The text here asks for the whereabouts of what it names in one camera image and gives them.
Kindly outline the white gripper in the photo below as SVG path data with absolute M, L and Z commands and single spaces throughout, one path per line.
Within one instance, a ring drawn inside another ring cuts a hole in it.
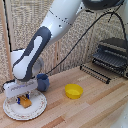
M 19 95 L 31 92 L 38 86 L 35 79 L 31 79 L 28 82 L 18 83 L 16 80 L 11 80 L 3 85 L 5 96 L 10 99 Z M 21 103 L 20 97 L 17 97 L 17 103 Z

